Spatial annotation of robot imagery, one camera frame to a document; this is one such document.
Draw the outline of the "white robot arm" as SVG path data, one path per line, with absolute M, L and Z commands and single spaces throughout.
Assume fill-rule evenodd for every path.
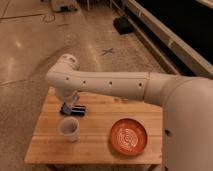
M 64 100 L 91 92 L 160 106 L 163 171 L 213 171 L 213 79 L 153 72 L 89 72 L 62 55 L 46 79 Z

